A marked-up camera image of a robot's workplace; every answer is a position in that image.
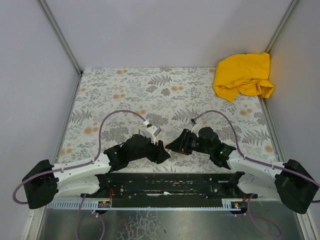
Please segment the staple box tray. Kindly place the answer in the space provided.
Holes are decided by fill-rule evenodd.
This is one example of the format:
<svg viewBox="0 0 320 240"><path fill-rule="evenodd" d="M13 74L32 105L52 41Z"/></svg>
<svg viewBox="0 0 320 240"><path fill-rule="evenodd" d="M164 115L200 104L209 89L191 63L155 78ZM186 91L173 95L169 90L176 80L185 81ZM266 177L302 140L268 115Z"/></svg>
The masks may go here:
<svg viewBox="0 0 320 240"><path fill-rule="evenodd" d="M169 150L167 153L170 154L171 157L177 154L176 152L174 152L172 150Z"/></svg>

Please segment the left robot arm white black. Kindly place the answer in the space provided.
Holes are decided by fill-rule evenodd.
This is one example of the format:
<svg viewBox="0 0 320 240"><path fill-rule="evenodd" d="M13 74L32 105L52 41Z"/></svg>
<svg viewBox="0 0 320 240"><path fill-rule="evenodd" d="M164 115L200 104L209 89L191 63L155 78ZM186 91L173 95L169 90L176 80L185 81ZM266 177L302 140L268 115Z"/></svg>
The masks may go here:
<svg viewBox="0 0 320 240"><path fill-rule="evenodd" d="M65 164L38 162L22 179L26 203L31 210L48 205L58 197L95 194L102 184L98 176L124 169L129 162L143 158L161 164L171 156L159 140L134 134L125 142L101 152L97 159L84 159Z"/></svg>

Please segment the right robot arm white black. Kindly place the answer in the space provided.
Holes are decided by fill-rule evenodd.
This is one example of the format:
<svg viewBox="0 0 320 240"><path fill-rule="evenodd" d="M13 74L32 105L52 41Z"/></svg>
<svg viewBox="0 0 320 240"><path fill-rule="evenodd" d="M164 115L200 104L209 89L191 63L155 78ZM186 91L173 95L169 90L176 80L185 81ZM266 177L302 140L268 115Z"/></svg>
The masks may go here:
<svg viewBox="0 0 320 240"><path fill-rule="evenodd" d="M298 161L290 159L283 163L250 158L238 147L223 143L210 127L203 127L197 133L184 129L166 148L184 155L207 154L216 166L237 173L235 183L243 193L280 200L298 214L307 212L320 188Z"/></svg>

